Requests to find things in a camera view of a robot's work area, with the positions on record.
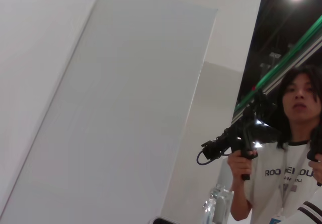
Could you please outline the operator right hand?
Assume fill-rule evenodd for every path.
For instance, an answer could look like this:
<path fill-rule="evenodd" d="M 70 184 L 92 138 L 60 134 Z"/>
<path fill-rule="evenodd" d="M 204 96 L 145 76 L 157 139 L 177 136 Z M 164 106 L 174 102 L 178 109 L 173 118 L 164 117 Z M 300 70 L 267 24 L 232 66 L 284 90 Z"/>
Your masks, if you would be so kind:
<path fill-rule="evenodd" d="M 252 172 L 252 160 L 258 156 L 256 151 L 237 150 L 227 158 L 234 180 L 249 180 Z"/>

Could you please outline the operator left hand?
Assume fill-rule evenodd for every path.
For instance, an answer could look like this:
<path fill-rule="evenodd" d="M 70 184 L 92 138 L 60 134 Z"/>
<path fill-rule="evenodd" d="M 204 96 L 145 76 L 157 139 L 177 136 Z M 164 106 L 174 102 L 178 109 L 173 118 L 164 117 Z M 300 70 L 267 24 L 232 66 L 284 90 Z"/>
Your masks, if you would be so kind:
<path fill-rule="evenodd" d="M 322 184 L 322 154 L 316 154 L 315 159 L 317 161 L 309 161 L 308 165 L 313 170 L 313 177 Z"/>

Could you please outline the black handheld teleoperation controller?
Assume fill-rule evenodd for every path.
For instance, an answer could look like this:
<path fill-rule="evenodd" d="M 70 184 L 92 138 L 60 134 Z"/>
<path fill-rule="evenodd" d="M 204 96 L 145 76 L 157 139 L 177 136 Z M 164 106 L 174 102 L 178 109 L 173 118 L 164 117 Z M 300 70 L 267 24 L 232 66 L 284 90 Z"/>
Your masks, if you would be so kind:
<path fill-rule="evenodd" d="M 254 123 L 256 111 L 250 106 L 243 111 L 243 116 L 225 129 L 223 134 L 215 140 L 209 140 L 202 144 L 202 151 L 197 155 L 197 164 L 204 166 L 225 155 L 230 148 L 232 152 L 237 150 L 253 151 L 249 127 Z"/>
<path fill-rule="evenodd" d="M 316 154 L 322 154 L 322 125 L 318 125 L 314 128 L 310 135 L 310 150 L 307 153 L 307 158 L 310 161 L 317 161 L 315 159 Z"/>

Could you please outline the operator right forearm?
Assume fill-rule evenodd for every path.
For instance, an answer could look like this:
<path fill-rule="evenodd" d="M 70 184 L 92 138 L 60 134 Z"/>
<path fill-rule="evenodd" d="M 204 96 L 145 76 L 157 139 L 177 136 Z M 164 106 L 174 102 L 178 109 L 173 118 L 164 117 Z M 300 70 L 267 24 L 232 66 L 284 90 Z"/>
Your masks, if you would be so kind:
<path fill-rule="evenodd" d="M 233 176 L 231 190 L 234 192 L 230 213 L 236 221 L 246 219 L 251 210 L 252 205 L 245 195 L 245 182 L 242 176 Z"/>

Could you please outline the operator in white t-shirt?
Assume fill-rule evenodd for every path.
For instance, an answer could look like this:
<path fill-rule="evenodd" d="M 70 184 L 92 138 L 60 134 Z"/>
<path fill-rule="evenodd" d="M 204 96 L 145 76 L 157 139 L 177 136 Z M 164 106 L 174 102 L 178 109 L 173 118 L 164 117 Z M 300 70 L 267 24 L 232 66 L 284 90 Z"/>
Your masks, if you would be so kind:
<path fill-rule="evenodd" d="M 245 182 L 245 195 L 252 210 L 247 218 L 250 224 L 269 224 L 280 205 L 279 177 L 285 144 L 288 147 L 287 169 L 284 181 L 295 175 L 297 161 L 314 128 L 322 125 L 322 70 L 313 65 L 291 69 L 283 78 L 277 96 L 276 124 L 281 135 L 274 143 L 266 143 L 256 150 L 252 160 L 250 179 Z M 321 189 L 313 177 L 306 158 L 292 186 L 284 207 L 285 219 L 314 193 Z"/>

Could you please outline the green ceiling beam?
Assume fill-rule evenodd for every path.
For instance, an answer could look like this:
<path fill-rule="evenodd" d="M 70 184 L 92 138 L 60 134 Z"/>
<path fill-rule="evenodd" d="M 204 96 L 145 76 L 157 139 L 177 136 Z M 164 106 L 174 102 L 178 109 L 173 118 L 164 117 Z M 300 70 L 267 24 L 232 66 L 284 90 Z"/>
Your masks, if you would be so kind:
<path fill-rule="evenodd" d="M 255 89 L 250 91 L 243 100 L 235 107 L 234 114 L 239 113 L 246 105 L 254 98 L 258 90 L 263 90 L 275 77 L 277 77 L 283 69 L 290 66 L 291 58 L 298 53 L 304 45 L 317 35 L 317 32 L 322 29 L 322 15 L 312 24 L 312 26 L 303 34 L 303 36 L 295 43 L 293 48 L 288 51 L 263 78 L 255 85 Z"/>

